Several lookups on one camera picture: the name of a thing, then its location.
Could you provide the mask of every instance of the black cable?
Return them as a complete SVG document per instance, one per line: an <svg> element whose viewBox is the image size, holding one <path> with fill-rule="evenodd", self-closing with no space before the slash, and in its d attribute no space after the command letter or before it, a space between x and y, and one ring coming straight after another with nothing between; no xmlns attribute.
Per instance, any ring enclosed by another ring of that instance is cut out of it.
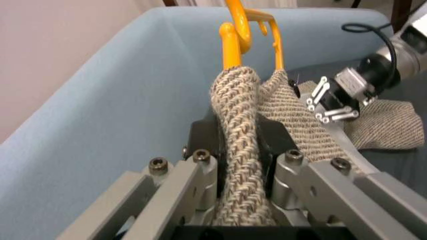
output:
<svg viewBox="0 0 427 240"><path fill-rule="evenodd" d="M386 36L381 31L381 28L374 27L374 26L371 26L369 24L350 22L350 23L343 24L341 26L341 29L344 30L344 31L346 31L346 32L350 32L350 33L368 33L368 32L373 32L379 38L381 38L381 40L387 46L388 51L390 52L391 67L390 67L390 70L389 70L389 73L388 73L388 78L385 81L385 84L383 85L384 87L380 87L380 89L376 90L378 93L381 93L384 90L384 88L386 86L388 86L389 83L393 80L393 77L395 76L395 73L396 73L396 66L397 66L396 58L397 57L396 57L396 50L395 50L395 47L393 47L392 41L390 41L389 37Z"/></svg>
<svg viewBox="0 0 427 240"><path fill-rule="evenodd" d="M388 74L388 78L385 81L385 84L382 85L382 87L380 87L380 89L377 89L376 92L377 93L381 93L388 85L389 83L393 80L393 77L395 76L396 73L396 50L393 47L392 42L390 41L390 39L381 31L382 29L385 29L389 26L391 26L392 24L395 23L399 23L400 21L404 20L406 17L412 15L414 12L416 12L424 3L426 3L427 0L425 0L423 3L419 4L417 7L415 7L414 9L412 9L411 11L409 11L407 14L404 14L402 16L400 16L396 21L394 22L389 22L386 23L384 25L381 26L372 26L369 24L364 24L364 23L357 23L357 22L349 22L346 24L343 24L341 26L341 29L343 31L349 32L349 33L369 33L369 32L373 32L375 33L379 38L381 38L381 40L385 43L385 45L388 48L388 51L390 52L390 61L391 61L391 67L389 70L389 74Z"/></svg>
<svg viewBox="0 0 427 240"><path fill-rule="evenodd" d="M354 0L354 2L351 4L351 8L357 9L360 3L361 3L361 0Z"/></svg>

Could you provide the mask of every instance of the woven fabric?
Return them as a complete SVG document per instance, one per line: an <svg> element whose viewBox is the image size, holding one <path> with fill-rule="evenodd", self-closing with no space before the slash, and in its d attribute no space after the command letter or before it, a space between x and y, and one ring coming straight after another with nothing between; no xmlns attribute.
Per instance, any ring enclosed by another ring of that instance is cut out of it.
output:
<svg viewBox="0 0 427 240"><path fill-rule="evenodd" d="M227 144L227 177L214 225L266 226L274 220L258 161L256 114L260 79L249 67L223 71L210 95Z"/></svg>
<svg viewBox="0 0 427 240"><path fill-rule="evenodd" d="M227 177L214 225L274 225L261 178L256 138L257 111L284 124L310 161L348 159L287 84L284 70L260 86L249 67L223 71L211 90L212 107L220 119L227 144Z"/></svg>
<svg viewBox="0 0 427 240"><path fill-rule="evenodd" d="M301 93L316 87L312 81L298 85ZM378 99L360 105L360 117L344 124L344 132L357 149L413 149L424 145L423 122L410 102Z"/></svg>
<svg viewBox="0 0 427 240"><path fill-rule="evenodd" d="M258 112L268 119L281 122L310 162L330 161L337 157L351 162L314 114L299 101L293 88L288 85L284 70L275 71L260 87L259 94ZM354 171L359 173L358 166L351 164Z"/></svg>

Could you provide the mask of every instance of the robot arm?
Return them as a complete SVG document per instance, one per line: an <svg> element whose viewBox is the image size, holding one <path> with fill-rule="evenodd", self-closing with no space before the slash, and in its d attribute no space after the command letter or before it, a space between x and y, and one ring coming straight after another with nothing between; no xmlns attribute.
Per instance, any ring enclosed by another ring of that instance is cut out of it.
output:
<svg viewBox="0 0 427 240"><path fill-rule="evenodd" d="M365 57L356 69L346 67L333 78L322 77L307 99L307 108L314 112L316 106L322 104L325 112L316 117L325 124L354 119L359 116L359 103L366 106L385 89L425 71L427 4L424 3L386 42L389 46Z"/></svg>

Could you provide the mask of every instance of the yellow plastic hook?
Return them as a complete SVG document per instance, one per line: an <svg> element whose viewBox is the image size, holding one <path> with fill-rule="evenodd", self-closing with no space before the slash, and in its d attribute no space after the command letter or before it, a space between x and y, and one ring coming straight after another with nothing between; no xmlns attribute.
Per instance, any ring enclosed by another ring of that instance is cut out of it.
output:
<svg viewBox="0 0 427 240"><path fill-rule="evenodd" d="M219 28L224 69L240 66L242 64L242 54L245 54L251 48L252 39L249 21L258 22L264 36L267 35L267 27L264 22L269 23L274 38L275 69L284 69L282 37L274 17L258 10L244 9L239 0L225 0L225 2L235 25L225 22Z"/></svg>

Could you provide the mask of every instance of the blue felt surface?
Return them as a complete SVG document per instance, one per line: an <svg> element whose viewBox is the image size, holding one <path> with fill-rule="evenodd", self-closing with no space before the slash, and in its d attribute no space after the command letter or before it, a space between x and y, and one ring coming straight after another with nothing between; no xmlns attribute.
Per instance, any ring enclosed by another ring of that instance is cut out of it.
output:
<svg viewBox="0 0 427 240"><path fill-rule="evenodd" d="M363 57L380 40L340 25L387 21L359 9L265 11L280 26L287 69ZM155 156L178 160L209 105L222 67L218 29L229 20L225 8L152 9L91 57L1 145L0 239L53 239L124 171ZM266 79L273 40L256 24L252 32L243 62Z"/></svg>

